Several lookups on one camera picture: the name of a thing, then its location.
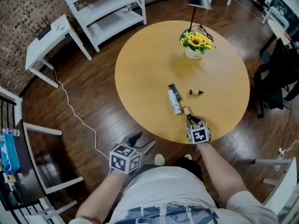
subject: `black lamp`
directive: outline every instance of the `black lamp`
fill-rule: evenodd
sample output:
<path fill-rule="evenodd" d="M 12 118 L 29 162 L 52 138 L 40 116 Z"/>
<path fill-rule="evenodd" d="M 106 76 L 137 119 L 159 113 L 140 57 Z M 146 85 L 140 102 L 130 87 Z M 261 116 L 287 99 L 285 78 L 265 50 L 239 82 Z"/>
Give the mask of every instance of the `black lamp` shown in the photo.
<path fill-rule="evenodd" d="M 209 0 L 190 0 L 188 5 L 194 6 L 192 19 L 191 19 L 191 24 L 190 24 L 190 28 L 186 29 L 183 32 L 181 38 L 184 36 L 185 32 L 187 32 L 187 31 L 190 32 L 191 31 L 191 27 L 192 27 L 194 15 L 195 15 L 195 10 L 196 10 L 197 7 L 202 7 L 202 8 L 205 8 L 206 10 L 212 9 L 211 4 L 209 3 Z"/>

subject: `small bottle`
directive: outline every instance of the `small bottle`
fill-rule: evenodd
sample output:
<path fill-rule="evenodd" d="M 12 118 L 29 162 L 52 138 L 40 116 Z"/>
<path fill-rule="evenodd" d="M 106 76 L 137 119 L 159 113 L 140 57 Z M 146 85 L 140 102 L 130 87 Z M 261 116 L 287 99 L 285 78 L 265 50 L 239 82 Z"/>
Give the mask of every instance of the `small bottle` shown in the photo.
<path fill-rule="evenodd" d="M 12 134 L 13 136 L 20 136 L 20 131 L 17 129 L 3 128 L 2 132 L 6 134 Z"/>
<path fill-rule="evenodd" d="M 201 95 L 203 94 L 204 92 L 203 91 L 200 91 L 200 90 L 189 90 L 189 94 L 190 95 Z"/>
<path fill-rule="evenodd" d="M 190 112 L 188 106 L 183 107 L 183 112 L 184 112 L 186 118 L 191 121 L 191 112 Z"/>

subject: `person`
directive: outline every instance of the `person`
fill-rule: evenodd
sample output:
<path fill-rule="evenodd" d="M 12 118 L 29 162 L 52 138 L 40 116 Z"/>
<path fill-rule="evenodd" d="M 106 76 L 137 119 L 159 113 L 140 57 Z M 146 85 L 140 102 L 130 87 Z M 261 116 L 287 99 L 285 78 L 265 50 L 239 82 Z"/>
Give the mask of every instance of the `person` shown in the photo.
<path fill-rule="evenodd" d="M 191 155 L 165 166 L 161 154 L 156 166 L 144 166 L 131 181 L 109 224 L 278 224 L 276 215 L 248 192 L 241 176 L 209 143 L 200 151 L 221 203 L 208 194 L 201 170 Z M 70 224 L 102 224 L 127 174 L 114 170 L 79 208 Z"/>

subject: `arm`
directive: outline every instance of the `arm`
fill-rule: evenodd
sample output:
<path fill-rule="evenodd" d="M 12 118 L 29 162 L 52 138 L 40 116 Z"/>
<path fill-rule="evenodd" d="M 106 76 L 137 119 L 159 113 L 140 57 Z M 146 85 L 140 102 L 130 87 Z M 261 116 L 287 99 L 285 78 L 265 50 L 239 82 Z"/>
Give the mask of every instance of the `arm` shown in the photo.
<path fill-rule="evenodd" d="M 76 218 L 83 218 L 94 224 L 103 223 L 126 178 L 127 174 L 117 170 L 112 171 L 112 173 L 80 206 Z"/>
<path fill-rule="evenodd" d="M 208 143 L 197 145 L 212 184 L 225 205 L 236 193 L 247 191 L 238 172 Z"/>

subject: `sunflower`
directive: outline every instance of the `sunflower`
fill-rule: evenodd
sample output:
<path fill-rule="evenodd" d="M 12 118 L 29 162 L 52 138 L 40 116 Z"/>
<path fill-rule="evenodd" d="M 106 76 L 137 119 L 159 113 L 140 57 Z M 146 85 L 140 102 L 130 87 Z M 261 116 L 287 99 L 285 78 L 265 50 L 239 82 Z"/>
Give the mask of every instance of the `sunflower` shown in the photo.
<path fill-rule="evenodd" d="M 191 32 L 186 32 L 185 37 L 187 37 L 188 39 L 192 39 L 194 37 L 194 34 Z"/>
<path fill-rule="evenodd" d="M 202 39 L 202 44 L 205 45 L 206 42 L 207 42 L 207 40 L 208 40 L 208 38 L 207 38 L 206 36 L 203 35 L 203 36 L 201 37 L 201 39 Z"/>
<path fill-rule="evenodd" d="M 212 45 L 205 45 L 206 48 L 208 48 L 209 50 L 212 50 Z"/>
<path fill-rule="evenodd" d="M 202 38 L 199 36 L 194 36 L 191 39 L 188 39 L 188 42 L 194 47 L 200 47 L 202 45 Z"/>
<path fill-rule="evenodd" d="M 208 46 L 208 45 L 212 45 L 212 40 L 209 39 L 209 38 L 207 38 L 207 40 L 206 40 L 206 45 L 207 45 L 207 46 Z"/>

